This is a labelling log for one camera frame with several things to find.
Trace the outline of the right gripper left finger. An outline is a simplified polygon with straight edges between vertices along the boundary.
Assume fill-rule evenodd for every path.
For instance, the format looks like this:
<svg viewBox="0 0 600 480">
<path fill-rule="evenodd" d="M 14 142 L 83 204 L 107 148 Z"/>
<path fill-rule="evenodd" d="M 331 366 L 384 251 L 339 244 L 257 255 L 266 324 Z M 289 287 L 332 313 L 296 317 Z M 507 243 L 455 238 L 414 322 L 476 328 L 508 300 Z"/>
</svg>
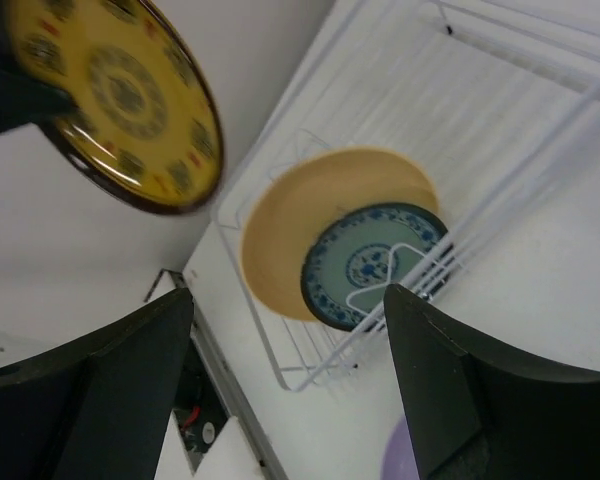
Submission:
<svg viewBox="0 0 600 480">
<path fill-rule="evenodd" d="M 154 477 L 194 305 L 174 289 L 0 368 L 0 479 Z"/>
</svg>

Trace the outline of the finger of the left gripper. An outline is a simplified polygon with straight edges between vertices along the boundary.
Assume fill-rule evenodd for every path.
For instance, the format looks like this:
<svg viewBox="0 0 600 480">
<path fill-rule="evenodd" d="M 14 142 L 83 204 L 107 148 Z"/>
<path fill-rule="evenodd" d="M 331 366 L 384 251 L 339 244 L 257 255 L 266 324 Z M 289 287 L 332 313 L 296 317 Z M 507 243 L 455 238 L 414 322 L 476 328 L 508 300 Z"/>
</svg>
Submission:
<svg viewBox="0 0 600 480">
<path fill-rule="evenodd" d="M 71 95 L 22 71 L 0 51 L 0 135 L 76 109 Z"/>
</svg>

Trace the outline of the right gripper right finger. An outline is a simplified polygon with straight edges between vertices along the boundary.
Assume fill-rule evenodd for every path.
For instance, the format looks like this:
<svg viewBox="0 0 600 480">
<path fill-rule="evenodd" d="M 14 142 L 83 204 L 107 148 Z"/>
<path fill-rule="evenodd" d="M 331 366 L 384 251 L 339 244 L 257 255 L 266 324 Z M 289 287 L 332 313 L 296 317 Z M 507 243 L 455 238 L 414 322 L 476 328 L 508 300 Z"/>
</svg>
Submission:
<svg viewBox="0 0 600 480">
<path fill-rule="evenodd" d="M 392 359 L 424 479 L 600 479 L 600 372 L 523 351 L 393 284 Z"/>
</svg>

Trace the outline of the purple plate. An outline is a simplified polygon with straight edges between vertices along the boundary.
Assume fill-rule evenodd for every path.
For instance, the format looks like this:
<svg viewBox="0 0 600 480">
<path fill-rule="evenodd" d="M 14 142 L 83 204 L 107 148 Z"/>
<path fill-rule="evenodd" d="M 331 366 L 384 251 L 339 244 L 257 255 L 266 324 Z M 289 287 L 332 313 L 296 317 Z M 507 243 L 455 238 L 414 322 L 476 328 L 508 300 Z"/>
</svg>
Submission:
<svg viewBox="0 0 600 480">
<path fill-rule="evenodd" d="M 394 428 L 384 452 L 381 480 L 419 480 L 407 420 L 402 417 Z"/>
</svg>

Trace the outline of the yellow brown patterned plate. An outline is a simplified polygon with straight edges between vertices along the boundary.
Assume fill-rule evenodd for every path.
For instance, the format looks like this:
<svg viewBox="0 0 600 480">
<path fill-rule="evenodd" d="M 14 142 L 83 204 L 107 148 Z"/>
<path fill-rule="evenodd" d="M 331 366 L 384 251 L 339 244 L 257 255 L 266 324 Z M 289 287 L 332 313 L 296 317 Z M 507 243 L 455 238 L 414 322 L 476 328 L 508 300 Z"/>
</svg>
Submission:
<svg viewBox="0 0 600 480">
<path fill-rule="evenodd" d="M 40 130 L 122 202 L 186 215 L 217 191 L 220 114 L 204 73 L 151 1 L 0 1 L 0 52 L 67 92 L 75 110 Z"/>
</svg>

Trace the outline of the blue floral plate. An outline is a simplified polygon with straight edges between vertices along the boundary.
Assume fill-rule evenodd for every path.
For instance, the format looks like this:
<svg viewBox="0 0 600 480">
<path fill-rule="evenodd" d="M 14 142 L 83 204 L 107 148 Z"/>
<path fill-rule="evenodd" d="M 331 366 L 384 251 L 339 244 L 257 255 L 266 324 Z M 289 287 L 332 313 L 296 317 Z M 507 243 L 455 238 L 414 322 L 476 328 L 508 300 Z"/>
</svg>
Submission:
<svg viewBox="0 0 600 480">
<path fill-rule="evenodd" d="M 322 323 L 352 331 L 447 234 L 430 211 L 409 203 L 354 210 L 324 230 L 301 270 L 305 305 Z"/>
</svg>

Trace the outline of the beige plate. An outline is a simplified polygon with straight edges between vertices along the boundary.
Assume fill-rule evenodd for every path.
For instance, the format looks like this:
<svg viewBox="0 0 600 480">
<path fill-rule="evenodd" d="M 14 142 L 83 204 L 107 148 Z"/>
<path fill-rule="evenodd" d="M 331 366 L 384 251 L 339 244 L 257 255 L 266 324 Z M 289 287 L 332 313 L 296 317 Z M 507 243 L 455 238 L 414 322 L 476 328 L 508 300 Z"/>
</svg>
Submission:
<svg viewBox="0 0 600 480">
<path fill-rule="evenodd" d="M 332 223 L 362 207 L 410 203 L 438 214 L 434 182 L 406 156 L 373 146 L 325 151 L 280 175 L 243 227 L 240 263 L 250 293 L 270 311 L 314 321 L 301 294 L 306 254 Z"/>
</svg>

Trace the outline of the white wire dish rack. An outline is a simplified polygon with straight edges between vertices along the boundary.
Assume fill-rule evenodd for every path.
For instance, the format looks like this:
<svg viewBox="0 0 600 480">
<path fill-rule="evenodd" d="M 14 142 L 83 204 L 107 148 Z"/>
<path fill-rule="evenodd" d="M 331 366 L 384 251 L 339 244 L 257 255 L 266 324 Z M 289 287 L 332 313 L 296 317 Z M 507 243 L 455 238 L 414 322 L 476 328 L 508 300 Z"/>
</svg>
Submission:
<svg viewBox="0 0 600 480">
<path fill-rule="evenodd" d="M 443 297 L 550 188 L 600 123 L 600 2 L 340 1 L 214 220 L 277 383 L 353 373 L 385 339 L 382 301 L 352 331 L 276 314 L 242 277 L 243 227 L 271 184 L 333 149 L 373 146 L 425 170 L 447 234 L 403 279 Z"/>
</svg>

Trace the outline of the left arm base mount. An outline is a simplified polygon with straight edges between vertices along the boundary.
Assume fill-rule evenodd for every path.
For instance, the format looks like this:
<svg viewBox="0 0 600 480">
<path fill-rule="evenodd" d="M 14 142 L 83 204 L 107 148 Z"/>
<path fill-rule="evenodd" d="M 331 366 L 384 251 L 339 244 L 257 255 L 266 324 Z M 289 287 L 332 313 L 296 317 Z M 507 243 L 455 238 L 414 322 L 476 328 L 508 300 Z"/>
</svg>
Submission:
<svg viewBox="0 0 600 480">
<path fill-rule="evenodd" d="M 224 405 L 192 340 L 174 401 L 177 428 L 188 453 L 204 455 L 228 420 Z"/>
</svg>

